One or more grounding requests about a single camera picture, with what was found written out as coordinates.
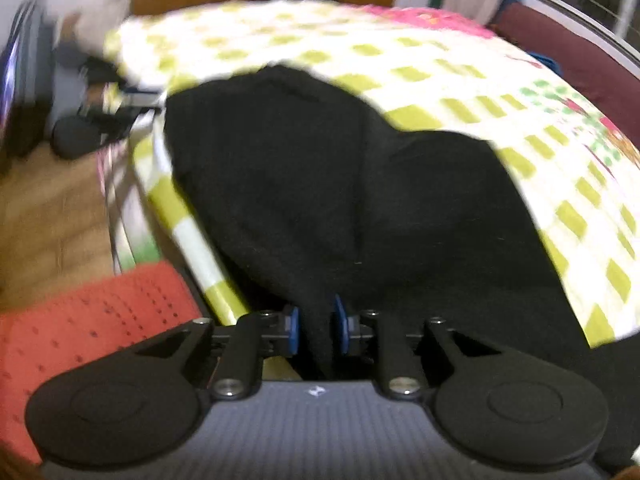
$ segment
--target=black round pad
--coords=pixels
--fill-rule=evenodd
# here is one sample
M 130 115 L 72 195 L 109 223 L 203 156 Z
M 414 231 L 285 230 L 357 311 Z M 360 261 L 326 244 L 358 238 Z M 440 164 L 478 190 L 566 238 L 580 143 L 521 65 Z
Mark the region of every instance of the black round pad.
M 590 459 L 608 416 L 589 381 L 519 352 L 469 359 L 440 387 L 433 411 L 457 446 L 525 471 Z
M 101 146 L 103 130 L 86 117 L 72 115 L 56 121 L 50 145 L 60 158 L 74 160 Z
M 144 462 L 177 447 L 196 424 L 193 387 L 165 360 L 113 356 L 43 384 L 25 422 L 44 458 L 76 468 Z

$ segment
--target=black fabric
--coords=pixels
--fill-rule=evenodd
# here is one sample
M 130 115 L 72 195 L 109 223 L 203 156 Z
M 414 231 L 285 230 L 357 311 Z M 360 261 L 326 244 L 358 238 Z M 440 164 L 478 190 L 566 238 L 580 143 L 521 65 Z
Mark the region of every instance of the black fabric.
M 613 474 L 631 466 L 630 457 L 640 444 L 640 335 L 600 346 L 587 355 L 571 355 L 561 365 L 588 378 L 609 403 L 598 464 Z
M 335 294 L 393 309 L 407 328 L 438 315 L 556 364 L 588 361 L 487 143 L 398 132 L 357 97 L 281 66 L 172 96 L 165 129 L 175 178 L 207 234 L 251 280 L 300 307 L 324 375 Z

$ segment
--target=screw head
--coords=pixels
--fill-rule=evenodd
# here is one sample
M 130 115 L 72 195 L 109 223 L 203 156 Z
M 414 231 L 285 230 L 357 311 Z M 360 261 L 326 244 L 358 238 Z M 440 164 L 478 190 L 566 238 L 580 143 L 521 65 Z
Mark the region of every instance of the screw head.
M 222 397 L 235 397 L 244 392 L 244 384 L 239 379 L 220 379 L 213 390 Z
M 399 395 L 411 395 L 420 390 L 420 383 L 412 377 L 395 377 L 389 381 L 389 389 Z

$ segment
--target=bedspread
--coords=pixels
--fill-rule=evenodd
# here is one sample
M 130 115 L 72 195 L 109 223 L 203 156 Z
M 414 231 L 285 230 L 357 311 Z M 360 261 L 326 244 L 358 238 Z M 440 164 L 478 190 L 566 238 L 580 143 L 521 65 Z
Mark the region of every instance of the bedspread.
M 98 172 L 107 203 L 113 261 L 116 272 L 161 260 L 145 201 L 140 197 L 127 142 L 100 150 Z
M 333 2 L 272 0 L 131 18 L 110 34 L 106 53 L 133 81 L 169 93 L 284 62 L 358 95 L 399 130 L 488 140 L 589 343 L 638 329 L 640 155 L 587 99 L 500 38 L 416 27 Z M 175 188 L 162 118 L 132 158 L 210 306 L 233 323 L 246 307 Z

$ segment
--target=gray platform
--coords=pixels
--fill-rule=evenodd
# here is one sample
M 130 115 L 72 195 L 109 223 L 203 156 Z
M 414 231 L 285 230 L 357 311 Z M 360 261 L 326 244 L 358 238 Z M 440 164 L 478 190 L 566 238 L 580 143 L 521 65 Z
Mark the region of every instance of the gray platform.
M 505 472 L 453 449 L 423 410 L 371 383 L 264 383 L 216 404 L 182 447 L 117 472 L 46 463 L 50 480 L 602 480 L 589 465 L 549 474 Z

